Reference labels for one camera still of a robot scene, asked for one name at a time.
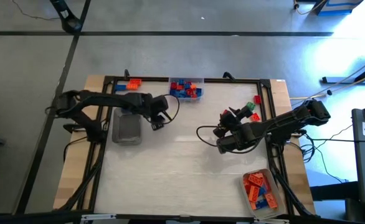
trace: wooden board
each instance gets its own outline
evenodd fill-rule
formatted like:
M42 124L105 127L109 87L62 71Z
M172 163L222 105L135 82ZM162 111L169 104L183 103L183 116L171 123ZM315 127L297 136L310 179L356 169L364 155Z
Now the wooden board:
M87 79L85 89L90 91L101 92L104 76L90 75ZM284 80L271 80L272 94L274 99L275 111L277 115L290 111L291 104L289 100L287 86ZM263 91L264 98L267 99L267 92ZM267 102L265 103L267 117L270 118L270 110ZM97 115L97 106L90 106L84 109L84 112L92 119ZM71 141L84 137L84 133L73 133ZM292 142L298 143L297 139L291 139ZM87 141L77 142L68 149L64 169L60 178L57 195L55 196L54 208L61 207L67 199L74 193L80 185L83 177L84 167L87 161L88 148L90 143ZM307 180L307 174L303 163L301 152L291 145L287 145L284 150L285 165L288 172L290 187L312 213L315 212L313 200L311 197L310 186ZM88 207L90 199L91 186L88 187L84 208Z

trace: clear plastic container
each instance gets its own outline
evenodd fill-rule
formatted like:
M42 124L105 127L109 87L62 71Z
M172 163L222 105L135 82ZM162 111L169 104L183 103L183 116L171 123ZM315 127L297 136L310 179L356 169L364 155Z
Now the clear plastic container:
M180 97L177 96L179 101L182 102L193 102L193 101L199 101L203 94L204 94L204 78L169 78L169 94L171 94L171 84L173 82L179 84L180 80L184 80L185 83L191 82L193 85L196 86L197 90L201 90L201 94L197 96L197 98L191 98L191 97Z
M247 190L245 188L245 179L249 178L250 174L256 174L256 173L263 174L263 177L265 178L263 180L264 183L265 183L265 180L267 180L270 189L268 191L266 190L266 193L272 193L272 195L273 195L273 197L274 197L274 199L277 203L277 208L270 208L269 206L259 208L259 209L256 209L256 210L254 210L252 208L252 206L250 204L250 201L249 201L250 195L249 195L249 193L247 192ZM244 174L240 178L240 184L241 184L241 188L242 188L243 193L244 193L244 197L246 199L245 201L247 202L247 206L248 206L249 210L252 212L252 214L254 215L255 218L263 220L263 219L266 219L266 218L276 217L278 215L281 215L281 214L285 213L285 204L283 203L283 201L281 199L281 196L279 194L277 185L275 184L274 178L272 177L272 174L268 169L260 169L260 170L256 170L256 171L248 172L248 173ZM260 195L260 194L258 195L258 199L266 200L265 195Z

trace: blue lego brick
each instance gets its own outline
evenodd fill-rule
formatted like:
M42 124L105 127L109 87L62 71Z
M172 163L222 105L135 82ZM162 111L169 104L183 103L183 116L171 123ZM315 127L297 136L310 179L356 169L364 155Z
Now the blue lego brick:
M260 209L260 208L264 208L267 207L268 203L267 200L263 199L263 200L259 200L258 202L256 202L256 208Z
M116 85L115 91L123 91L126 89L127 89L126 85Z
M260 190L259 190L258 194L259 194L259 195L263 195L263 194L265 194L265 193L267 193L267 191L265 190L265 188L264 188L264 186L263 186L263 187L261 187L261 188L260 188Z
M196 88L196 95L197 95L197 97L202 96L202 89L201 88Z
M170 95L177 96L177 91L176 90L170 90Z

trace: concrete floor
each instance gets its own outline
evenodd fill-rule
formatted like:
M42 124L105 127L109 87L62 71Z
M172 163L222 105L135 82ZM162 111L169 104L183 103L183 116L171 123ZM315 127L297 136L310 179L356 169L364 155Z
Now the concrete floor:
M25 13L54 17L47 0L15 0ZM84 0L67 1L80 16ZM302 4L300 9L311 9ZM96 36L81 37L64 90L82 89L87 75L221 77L287 81L290 95L308 96L327 85L323 76L346 77L365 64L365 1L349 16L300 16L288 0L101 0L92 1L84 31L333 32L331 37ZM11 0L0 0L0 30L60 31L59 21L23 16ZM0 212L12 212L31 162L71 36L0 36ZM333 119L308 128L328 138L350 124L350 111L365 108L365 86L323 99ZM27 212L52 209L62 171L62 150L70 135L55 120ZM351 130L340 138L351 139ZM328 142L321 150L330 173L356 180L354 148ZM316 154L306 165L310 185L335 183ZM316 203L319 215L341 218L342 203Z

